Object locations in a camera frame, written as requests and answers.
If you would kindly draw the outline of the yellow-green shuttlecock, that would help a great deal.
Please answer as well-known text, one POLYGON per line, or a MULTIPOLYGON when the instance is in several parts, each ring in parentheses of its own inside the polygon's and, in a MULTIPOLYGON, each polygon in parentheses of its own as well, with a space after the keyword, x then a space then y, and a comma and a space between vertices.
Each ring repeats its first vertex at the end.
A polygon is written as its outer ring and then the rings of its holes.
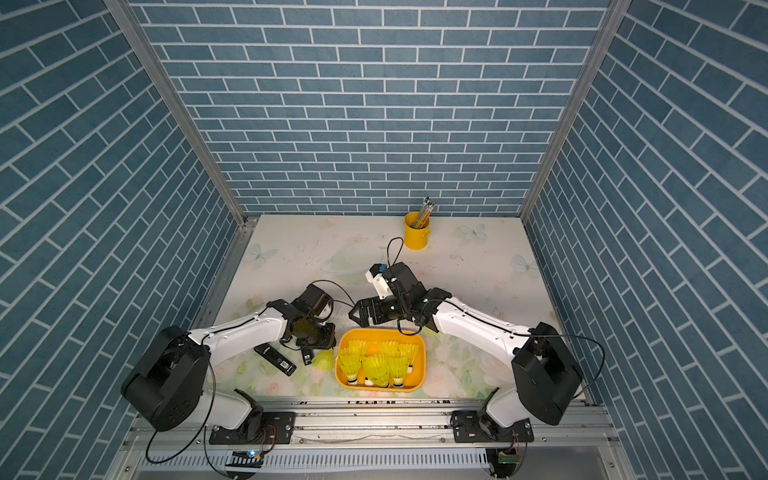
POLYGON ((334 369, 334 352, 332 349, 317 352, 311 365, 320 372, 332 372, 334 369))
POLYGON ((400 343, 399 353, 408 360, 407 372, 411 373, 414 368, 415 359, 419 353, 419 345, 415 343, 400 343))
POLYGON ((347 346, 341 348, 337 354, 337 363, 349 385, 358 383, 359 371, 362 368, 362 359, 368 349, 365 340, 351 340, 347 346))
POLYGON ((381 353, 364 356, 362 358, 362 367, 367 384, 379 388, 389 387, 390 373, 388 363, 381 353))
POLYGON ((400 343, 397 341, 380 342, 379 352, 384 356, 386 360, 400 358, 400 343))
POLYGON ((411 365, 408 357, 389 357, 388 369, 392 378, 392 384, 395 388, 403 388, 405 377, 408 375, 411 365))

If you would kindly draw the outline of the orange plastic storage box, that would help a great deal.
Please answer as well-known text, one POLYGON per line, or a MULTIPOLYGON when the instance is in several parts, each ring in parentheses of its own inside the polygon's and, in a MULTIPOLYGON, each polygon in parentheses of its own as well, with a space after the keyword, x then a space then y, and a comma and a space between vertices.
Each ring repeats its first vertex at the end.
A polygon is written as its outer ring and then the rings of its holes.
POLYGON ((426 346, 416 335, 391 329, 352 329, 339 343, 334 375, 344 388, 410 393, 426 378, 426 346))

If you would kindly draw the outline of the black robot base joint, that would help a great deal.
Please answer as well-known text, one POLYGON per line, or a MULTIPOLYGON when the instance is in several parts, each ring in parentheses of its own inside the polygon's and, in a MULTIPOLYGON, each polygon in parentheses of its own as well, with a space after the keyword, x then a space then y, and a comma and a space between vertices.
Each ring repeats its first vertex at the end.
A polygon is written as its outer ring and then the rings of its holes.
POLYGON ((453 411, 450 426, 456 443, 534 440, 529 411, 515 387, 494 391, 477 410, 453 411))

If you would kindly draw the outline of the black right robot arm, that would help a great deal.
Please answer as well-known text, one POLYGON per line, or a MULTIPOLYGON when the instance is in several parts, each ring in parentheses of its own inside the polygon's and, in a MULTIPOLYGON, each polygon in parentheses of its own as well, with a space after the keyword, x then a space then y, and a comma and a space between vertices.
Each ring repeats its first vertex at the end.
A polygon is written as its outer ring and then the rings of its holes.
POLYGON ((349 318, 357 325, 410 321, 468 342, 512 373, 514 384, 492 393, 481 410, 486 430, 509 429, 531 417, 548 425, 560 423, 584 373, 554 327, 512 324, 483 313, 446 290, 426 288, 403 262, 375 264, 366 280, 376 295, 352 307, 349 318))

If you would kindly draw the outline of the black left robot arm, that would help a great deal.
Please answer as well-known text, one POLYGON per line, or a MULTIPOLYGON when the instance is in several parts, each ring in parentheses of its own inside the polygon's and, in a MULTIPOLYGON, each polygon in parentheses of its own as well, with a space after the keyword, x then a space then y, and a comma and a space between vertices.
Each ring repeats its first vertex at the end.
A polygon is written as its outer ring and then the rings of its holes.
POLYGON ((315 285, 291 302, 267 303, 264 310, 209 328, 161 330, 121 387, 122 396, 158 432, 180 425, 206 425, 231 443, 254 441, 262 432, 263 408, 248 394, 207 388, 210 371, 261 345, 294 339, 300 348, 327 350, 335 345, 335 326, 323 318, 332 310, 330 295, 315 285))

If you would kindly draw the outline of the black loose gripper finger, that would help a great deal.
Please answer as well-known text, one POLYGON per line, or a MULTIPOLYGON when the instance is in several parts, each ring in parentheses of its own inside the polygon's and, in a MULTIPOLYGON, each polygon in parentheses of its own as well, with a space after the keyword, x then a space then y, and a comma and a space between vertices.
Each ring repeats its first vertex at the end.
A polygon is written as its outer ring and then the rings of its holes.
POLYGON ((301 355, 302 355, 302 361, 305 366, 309 366, 312 364, 314 359, 314 351, 310 348, 302 348, 301 349, 301 355))
POLYGON ((287 377, 292 376, 297 369, 291 360, 268 343, 258 345, 253 350, 287 377))

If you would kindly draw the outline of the yellow pen holder cup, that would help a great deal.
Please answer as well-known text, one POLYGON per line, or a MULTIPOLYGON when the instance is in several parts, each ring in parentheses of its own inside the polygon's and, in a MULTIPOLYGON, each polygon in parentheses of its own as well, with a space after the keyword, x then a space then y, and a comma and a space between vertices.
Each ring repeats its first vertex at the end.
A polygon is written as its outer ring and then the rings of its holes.
POLYGON ((430 220, 418 212, 408 213, 404 217, 404 245, 413 251, 419 251, 427 246, 430 235, 430 220))

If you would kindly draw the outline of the pencils in cup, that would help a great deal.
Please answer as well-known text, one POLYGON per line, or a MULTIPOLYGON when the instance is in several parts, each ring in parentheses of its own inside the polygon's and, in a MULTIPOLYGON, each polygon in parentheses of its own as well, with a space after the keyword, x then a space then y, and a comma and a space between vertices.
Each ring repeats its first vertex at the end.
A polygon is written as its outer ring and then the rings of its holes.
POLYGON ((422 203, 416 219, 412 223, 411 227, 414 229, 423 229, 426 227, 427 221, 434 210, 434 204, 429 197, 426 197, 422 203))

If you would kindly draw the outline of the black left base joint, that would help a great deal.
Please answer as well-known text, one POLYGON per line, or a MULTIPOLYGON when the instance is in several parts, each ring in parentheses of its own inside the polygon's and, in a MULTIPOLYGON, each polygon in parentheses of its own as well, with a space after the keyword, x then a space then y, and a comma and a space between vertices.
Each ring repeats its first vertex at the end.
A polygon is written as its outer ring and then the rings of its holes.
POLYGON ((224 394, 214 402, 210 417, 213 429, 208 435, 211 444, 290 443, 296 421, 294 412, 265 411, 245 391, 235 389, 234 392, 234 395, 224 394))

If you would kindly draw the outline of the aluminium table edge rail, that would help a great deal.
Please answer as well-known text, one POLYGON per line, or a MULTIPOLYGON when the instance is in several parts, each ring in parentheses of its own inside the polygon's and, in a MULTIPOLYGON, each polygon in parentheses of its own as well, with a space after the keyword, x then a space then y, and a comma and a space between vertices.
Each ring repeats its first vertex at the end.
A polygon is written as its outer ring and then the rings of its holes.
POLYGON ((224 265, 236 255, 237 240, 248 234, 256 221, 253 217, 238 227, 227 213, 187 214, 157 231, 153 248, 159 253, 135 297, 144 303, 134 323, 138 340, 133 361, 161 329, 170 325, 191 329, 210 314, 211 297, 228 277, 224 265))

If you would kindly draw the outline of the aluminium right corner post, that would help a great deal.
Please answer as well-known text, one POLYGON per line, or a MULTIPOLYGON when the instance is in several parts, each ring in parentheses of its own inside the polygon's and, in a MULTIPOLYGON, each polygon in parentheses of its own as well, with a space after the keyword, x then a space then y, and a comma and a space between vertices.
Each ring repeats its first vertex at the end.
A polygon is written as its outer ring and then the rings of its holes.
POLYGON ((593 45, 590 47, 579 76, 574 83, 573 91, 569 95, 563 109, 557 128, 551 137, 546 152, 542 156, 539 167, 532 178, 531 186, 520 208, 519 218, 523 224, 527 224, 532 215, 535 204, 557 162, 558 155, 562 151, 580 108, 589 93, 590 87, 630 5, 630 0, 615 0, 609 4, 593 45))

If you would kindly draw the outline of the aluminium corner frame post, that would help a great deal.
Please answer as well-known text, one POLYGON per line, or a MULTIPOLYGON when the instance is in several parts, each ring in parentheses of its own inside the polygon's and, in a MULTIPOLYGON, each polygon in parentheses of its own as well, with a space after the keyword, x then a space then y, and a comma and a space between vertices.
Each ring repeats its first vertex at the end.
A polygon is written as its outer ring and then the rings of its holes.
POLYGON ((245 225, 247 214, 224 179, 221 169, 214 160, 210 149, 185 107, 130 3, 123 0, 105 0, 104 4, 175 119, 184 138, 197 156, 199 163, 209 175, 234 220, 240 226, 245 225))

